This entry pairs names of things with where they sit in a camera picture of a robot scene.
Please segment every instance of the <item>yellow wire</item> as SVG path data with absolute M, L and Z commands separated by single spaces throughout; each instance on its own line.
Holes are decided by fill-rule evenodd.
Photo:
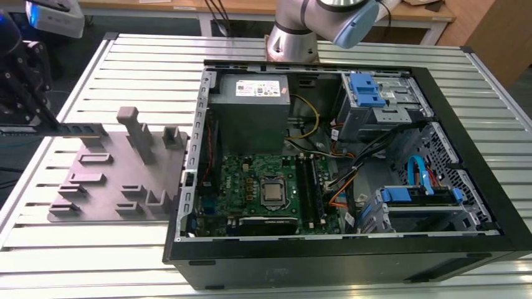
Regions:
M 309 103 L 307 100 L 305 100 L 303 97 L 301 97 L 299 95 L 290 95 L 291 97 L 298 98 L 302 102 L 305 102 L 305 104 L 309 106 L 309 108 L 311 109 L 311 111 L 314 112 L 315 115 L 315 123 L 314 123 L 314 127 L 311 128 L 310 132 L 307 132 L 306 134 L 298 135 L 298 136 L 293 136 L 293 137 L 285 137 L 287 140 L 293 140 L 293 139 L 302 139 L 306 136 L 309 136 L 313 132 L 315 132 L 317 130 L 317 126 L 318 126 L 318 113 L 317 110 L 314 108 L 314 106 L 311 106 L 311 104 Z

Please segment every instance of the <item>ram slot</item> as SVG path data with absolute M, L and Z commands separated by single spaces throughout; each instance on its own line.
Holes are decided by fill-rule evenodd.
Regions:
M 314 190 L 311 194 L 314 196 L 317 215 L 318 218 L 322 219 L 325 218 L 323 201 L 321 199 L 323 195 L 321 193 L 321 187 L 318 185 L 317 166 L 314 159 L 311 159 L 311 188 Z
M 298 205 L 301 210 L 301 220 L 307 228 L 314 227 L 318 220 L 315 209 L 315 193 L 311 175 L 311 160 L 306 157 L 297 158 L 295 162 L 295 177 L 297 177 L 297 190 L 298 190 Z

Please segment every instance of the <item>expansion slot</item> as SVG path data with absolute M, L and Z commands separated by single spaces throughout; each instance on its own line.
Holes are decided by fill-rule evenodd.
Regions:
M 295 160 L 295 177 L 298 190 L 298 206 L 301 210 L 301 220 L 303 226 L 314 228 L 318 222 L 318 214 L 315 208 L 317 194 L 311 185 L 314 184 L 314 174 L 311 171 L 311 160 L 306 157 Z

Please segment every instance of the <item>floor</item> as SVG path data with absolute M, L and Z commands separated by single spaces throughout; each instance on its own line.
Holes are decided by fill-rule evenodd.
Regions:
M 105 32 L 199 35 L 199 26 L 197 20 L 193 19 L 94 17 L 91 22 L 93 25 L 85 29 L 79 40 L 51 39 L 49 41 L 62 67 L 62 76 L 54 80 L 54 90 L 47 94 L 54 113 L 61 109 Z M 241 22 L 234 24 L 233 31 L 242 37 L 262 37 L 269 28 L 270 24 L 266 22 Z M 523 111 L 532 115 L 532 69 L 525 71 L 515 84 L 509 88 L 509 93 Z M 27 165 L 39 140 L 35 137 L 0 138 L 0 168 L 13 168 L 14 171 L 0 172 L 0 207 L 19 176 L 17 171 L 22 171 Z

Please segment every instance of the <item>aluminum table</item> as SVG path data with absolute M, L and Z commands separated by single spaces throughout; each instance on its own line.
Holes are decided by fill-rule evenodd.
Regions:
M 474 54 L 457 47 L 318 44 L 322 63 L 426 67 L 527 225 L 532 225 L 532 122 Z M 150 131 L 190 133 L 203 59 L 263 60 L 261 39 L 139 36 L 103 40 L 62 107 L 61 121 L 115 123 L 135 106 Z M 532 255 L 443 282 L 194 291 L 161 263 L 163 221 L 46 221 L 79 141 L 45 138 L 0 213 L 0 298 L 532 298 Z

